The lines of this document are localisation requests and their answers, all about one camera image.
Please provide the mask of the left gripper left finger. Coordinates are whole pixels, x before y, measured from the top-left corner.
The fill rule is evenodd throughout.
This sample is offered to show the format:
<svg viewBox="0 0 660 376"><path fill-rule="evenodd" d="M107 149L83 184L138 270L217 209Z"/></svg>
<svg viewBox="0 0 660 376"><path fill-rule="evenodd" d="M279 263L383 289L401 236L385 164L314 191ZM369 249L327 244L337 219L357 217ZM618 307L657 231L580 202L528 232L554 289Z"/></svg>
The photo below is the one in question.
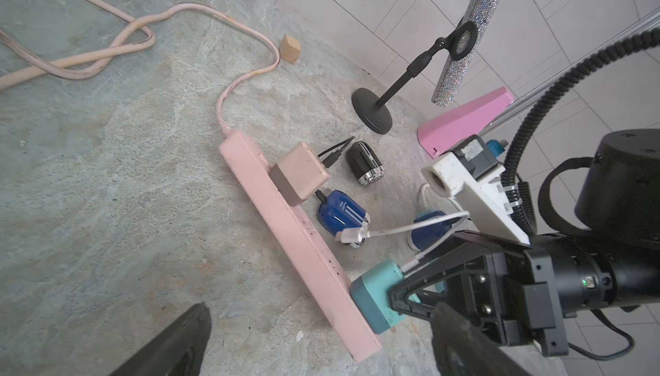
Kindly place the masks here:
<svg viewBox="0 0 660 376"><path fill-rule="evenodd" d="M111 375L199 375L210 336L210 310L195 304Z"/></svg>

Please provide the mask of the black electric shaver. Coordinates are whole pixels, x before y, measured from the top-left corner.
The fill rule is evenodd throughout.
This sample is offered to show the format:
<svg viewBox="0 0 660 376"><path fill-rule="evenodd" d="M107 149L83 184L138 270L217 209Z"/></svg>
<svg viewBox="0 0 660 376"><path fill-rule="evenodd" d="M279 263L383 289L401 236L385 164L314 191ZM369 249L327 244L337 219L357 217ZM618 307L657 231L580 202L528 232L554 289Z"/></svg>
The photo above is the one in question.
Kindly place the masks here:
<svg viewBox="0 0 660 376"><path fill-rule="evenodd" d="M345 159L352 174L362 186L368 186L384 177L383 163L373 149L365 142L358 141L345 153Z"/></svg>

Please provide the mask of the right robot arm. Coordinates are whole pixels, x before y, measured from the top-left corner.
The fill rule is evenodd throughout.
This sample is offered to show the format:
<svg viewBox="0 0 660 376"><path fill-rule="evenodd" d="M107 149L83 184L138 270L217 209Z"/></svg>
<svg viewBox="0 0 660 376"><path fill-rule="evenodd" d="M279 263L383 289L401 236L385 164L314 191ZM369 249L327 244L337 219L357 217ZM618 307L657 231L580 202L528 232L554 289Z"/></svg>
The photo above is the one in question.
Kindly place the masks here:
<svg viewBox="0 0 660 376"><path fill-rule="evenodd" d="M522 242L490 227L454 233L388 290L388 305L427 321L444 307L501 346L534 343L557 357L573 350L566 317L658 302L658 130L609 133L593 156L567 159L558 172L580 168L588 174L579 224L557 213L546 180L538 207L551 233Z"/></svg>

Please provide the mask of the teal power adapter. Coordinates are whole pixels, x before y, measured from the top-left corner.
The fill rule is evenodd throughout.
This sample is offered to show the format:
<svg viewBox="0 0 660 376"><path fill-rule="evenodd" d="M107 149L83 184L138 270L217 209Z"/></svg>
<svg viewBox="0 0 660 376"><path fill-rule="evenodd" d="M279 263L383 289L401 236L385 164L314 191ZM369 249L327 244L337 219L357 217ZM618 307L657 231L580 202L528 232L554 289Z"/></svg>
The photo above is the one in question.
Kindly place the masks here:
<svg viewBox="0 0 660 376"><path fill-rule="evenodd" d="M359 276L350 286L350 295L365 320L377 335L395 327L404 315L393 310L388 290L404 280L404 274L393 260L385 260Z"/></svg>

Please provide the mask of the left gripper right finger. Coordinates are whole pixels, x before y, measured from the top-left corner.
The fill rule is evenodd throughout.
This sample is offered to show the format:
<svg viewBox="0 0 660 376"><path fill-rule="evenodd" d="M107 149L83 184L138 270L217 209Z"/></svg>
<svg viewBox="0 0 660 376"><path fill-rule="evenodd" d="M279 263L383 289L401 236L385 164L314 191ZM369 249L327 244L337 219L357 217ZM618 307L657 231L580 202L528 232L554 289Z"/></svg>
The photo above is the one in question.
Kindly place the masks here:
<svg viewBox="0 0 660 376"><path fill-rule="evenodd" d="M453 308L439 302L431 314L438 372L452 375L529 375Z"/></svg>

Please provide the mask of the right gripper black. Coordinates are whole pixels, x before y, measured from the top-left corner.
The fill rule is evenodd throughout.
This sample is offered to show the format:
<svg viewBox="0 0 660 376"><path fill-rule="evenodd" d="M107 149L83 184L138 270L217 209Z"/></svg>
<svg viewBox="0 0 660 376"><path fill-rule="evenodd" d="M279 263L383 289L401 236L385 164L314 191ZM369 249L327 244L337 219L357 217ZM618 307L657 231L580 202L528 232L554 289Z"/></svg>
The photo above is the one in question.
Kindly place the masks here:
<svg viewBox="0 0 660 376"><path fill-rule="evenodd" d="M443 293L434 289L439 281ZM553 262L539 247L454 233L390 288L388 298L396 312L425 321L446 303L499 346L535 343L550 357L569 350Z"/></svg>

